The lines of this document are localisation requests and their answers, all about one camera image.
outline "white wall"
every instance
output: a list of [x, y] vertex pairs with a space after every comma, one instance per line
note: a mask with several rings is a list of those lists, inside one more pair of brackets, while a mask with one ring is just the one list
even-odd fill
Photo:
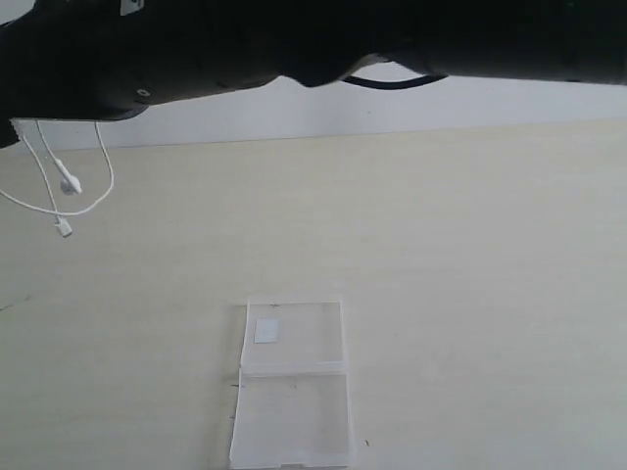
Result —
[[[4, 0], [0, 22], [31, 3]], [[390, 80], [411, 76], [394, 66], [364, 73]], [[345, 84], [309, 90], [280, 79], [263, 89], [155, 108], [109, 126], [105, 135], [112, 146], [133, 147], [625, 117], [627, 93], [619, 87], [455, 78], [386, 93]], [[47, 129], [55, 148], [95, 147], [87, 124]]]
[[69, 241], [0, 202], [0, 468], [224, 469], [238, 306], [308, 289], [346, 297], [361, 470], [627, 468], [626, 126], [114, 151]]

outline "open plastic case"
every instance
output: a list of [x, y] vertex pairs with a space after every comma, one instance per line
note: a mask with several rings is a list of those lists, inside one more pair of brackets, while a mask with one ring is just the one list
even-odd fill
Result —
[[231, 468], [353, 465], [348, 372], [340, 299], [250, 299]]

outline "white earphone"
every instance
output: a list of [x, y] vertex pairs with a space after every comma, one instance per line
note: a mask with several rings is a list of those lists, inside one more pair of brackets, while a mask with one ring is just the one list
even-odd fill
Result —
[[[61, 160], [59, 160], [54, 152], [52, 151], [52, 149], [50, 148], [50, 145], [48, 144], [48, 141], [41, 129], [41, 124], [39, 123], [39, 121], [36, 122], [37, 124], [37, 130], [39, 132], [39, 135], [41, 136], [41, 140], [46, 148], [46, 152], [48, 153], [48, 156], [50, 157], [50, 159], [52, 160], [52, 163], [54, 164], [54, 166], [57, 168], [57, 170], [61, 173], [62, 176], [62, 180], [61, 180], [61, 190], [63, 191], [64, 194], [66, 195], [72, 195], [72, 194], [81, 194], [82, 193], [82, 187], [80, 185], [80, 181], [78, 180], [77, 177], [75, 177], [74, 175], [72, 175], [68, 169], [66, 168], [66, 166], [63, 164], [63, 162], [61, 162]], [[73, 216], [78, 216], [78, 215], [84, 215], [90, 211], [92, 211], [96, 206], [98, 206], [100, 203], [102, 203], [105, 199], [107, 199], [107, 197], [111, 194], [111, 192], [114, 189], [115, 186], [115, 174], [114, 174], [114, 169], [113, 166], [111, 164], [111, 157], [109, 156], [109, 152], [107, 151], [107, 147], [105, 146], [104, 140], [102, 138], [102, 134], [100, 132], [100, 126], [98, 125], [98, 122], [94, 122], [94, 128], [96, 130], [96, 136], [98, 137], [98, 143], [100, 145], [100, 149], [102, 150], [103, 156], [105, 157], [105, 161], [107, 162], [107, 167], [109, 169], [109, 178], [110, 178], [110, 184], [109, 184], [109, 188], [107, 189], [107, 191], [105, 192], [105, 194], [103, 194], [100, 198], [98, 198], [96, 200], [96, 202], [94, 202], [91, 206], [89, 206], [87, 209], [84, 209], [82, 211], [77, 211], [77, 212], [60, 212], [57, 209], [57, 204], [54, 198], [54, 194], [52, 192], [52, 188], [50, 187], [50, 181], [48, 180], [48, 175], [46, 174], [46, 170], [43, 166], [43, 164], [41, 163], [41, 160], [39, 159], [39, 156], [37, 155], [37, 152], [35, 152], [34, 148], [32, 147], [32, 145], [30, 144], [30, 142], [28, 141], [28, 139], [26, 138], [23, 130], [21, 129], [20, 125], [16, 122], [13, 121], [13, 126], [16, 129], [16, 132], [18, 132], [18, 135], [20, 135], [22, 141], [24, 142], [24, 144], [26, 145], [26, 147], [28, 148], [28, 151], [30, 152], [30, 154], [35, 158], [35, 161], [37, 163], [37, 166], [39, 167], [39, 171], [41, 172], [41, 175], [44, 179], [44, 182], [46, 184], [46, 189], [48, 190], [48, 196], [50, 198], [50, 203], [52, 204], [52, 210], [47, 210], [47, 209], [43, 209], [37, 206], [33, 206], [31, 204], [27, 204], [23, 201], [20, 201], [17, 198], [14, 198], [13, 196], [11, 196], [10, 194], [2, 191], [0, 189], [0, 195], [4, 196], [6, 199], [8, 199], [9, 201], [11, 201], [12, 203], [17, 204], [18, 206], [21, 206], [25, 209], [28, 209], [30, 211], [35, 211], [35, 212], [40, 212], [40, 213], [46, 213], [46, 214], [50, 214], [50, 215], [54, 215], [57, 219], [57, 223], [55, 223], [55, 226], [57, 227], [57, 230], [59, 231], [59, 233], [64, 237], [67, 238], [70, 235], [72, 235], [72, 227], [70, 226], [70, 223], [68, 222], [68, 220], [66, 219], [66, 217], [73, 217]]]

